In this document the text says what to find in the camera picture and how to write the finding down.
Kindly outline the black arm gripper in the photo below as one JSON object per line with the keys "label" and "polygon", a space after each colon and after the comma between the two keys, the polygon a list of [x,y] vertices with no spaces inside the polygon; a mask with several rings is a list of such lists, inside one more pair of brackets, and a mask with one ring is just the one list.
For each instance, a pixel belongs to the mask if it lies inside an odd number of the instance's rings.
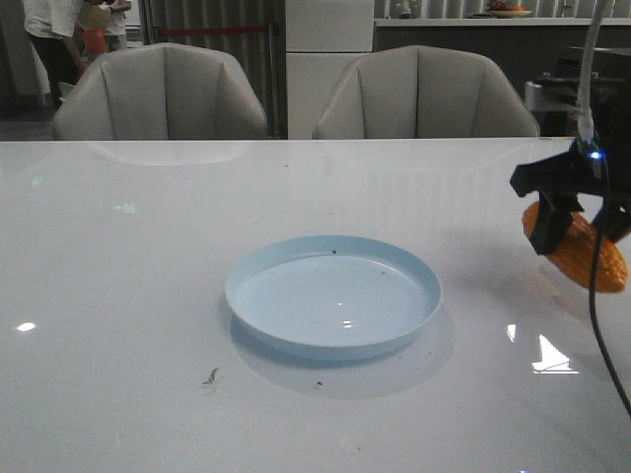
{"label": "black arm gripper", "polygon": [[570,228],[573,212],[582,212],[577,193],[611,195],[592,224],[611,242],[630,234],[630,93],[621,91],[594,112],[595,141],[575,140],[568,151],[519,165],[510,184],[518,196],[538,190],[538,210],[529,241],[539,255],[552,253]]}

